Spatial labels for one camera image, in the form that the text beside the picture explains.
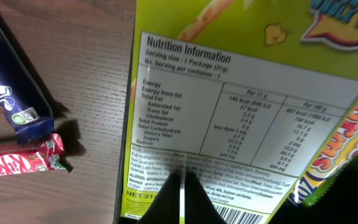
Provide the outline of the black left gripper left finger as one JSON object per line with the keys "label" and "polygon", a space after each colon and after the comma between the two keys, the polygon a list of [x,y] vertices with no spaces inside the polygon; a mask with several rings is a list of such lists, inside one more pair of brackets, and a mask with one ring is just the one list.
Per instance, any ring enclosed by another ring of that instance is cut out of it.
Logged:
{"label": "black left gripper left finger", "polygon": [[181,176],[170,174],[137,224],[179,224]]}

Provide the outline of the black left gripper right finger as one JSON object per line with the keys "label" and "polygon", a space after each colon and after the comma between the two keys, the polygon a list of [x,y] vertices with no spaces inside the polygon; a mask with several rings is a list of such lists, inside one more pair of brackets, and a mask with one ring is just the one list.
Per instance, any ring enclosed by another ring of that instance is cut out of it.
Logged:
{"label": "black left gripper right finger", "polygon": [[194,172],[185,177],[185,224],[226,224]]}

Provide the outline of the green yellow snack box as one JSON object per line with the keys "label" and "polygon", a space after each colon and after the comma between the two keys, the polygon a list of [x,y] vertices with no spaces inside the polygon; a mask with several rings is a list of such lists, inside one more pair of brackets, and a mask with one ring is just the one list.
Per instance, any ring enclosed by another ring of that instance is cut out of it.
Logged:
{"label": "green yellow snack box", "polygon": [[195,172],[228,223],[312,205],[358,153],[358,0],[138,0],[116,223]]}

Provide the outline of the black box with lid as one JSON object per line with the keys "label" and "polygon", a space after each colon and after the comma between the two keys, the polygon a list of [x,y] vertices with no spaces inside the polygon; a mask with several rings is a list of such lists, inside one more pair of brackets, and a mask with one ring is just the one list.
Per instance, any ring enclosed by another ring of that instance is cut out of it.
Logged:
{"label": "black box with lid", "polygon": [[143,216],[172,172],[195,172],[229,223],[267,223],[358,100],[358,49],[306,21],[135,26],[120,214]]}

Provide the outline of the colourful gummy candy bag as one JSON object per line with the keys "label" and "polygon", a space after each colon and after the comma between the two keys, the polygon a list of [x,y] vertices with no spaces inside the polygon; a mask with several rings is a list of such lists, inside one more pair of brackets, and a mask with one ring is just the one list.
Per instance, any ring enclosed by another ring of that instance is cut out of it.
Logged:
{"label": "colourful gummy candy bag", "polygon": [[324,196],[343,168],[356,155],[358,155],[358,103],[295,185],[287,201],[296,206],[313,206]]}

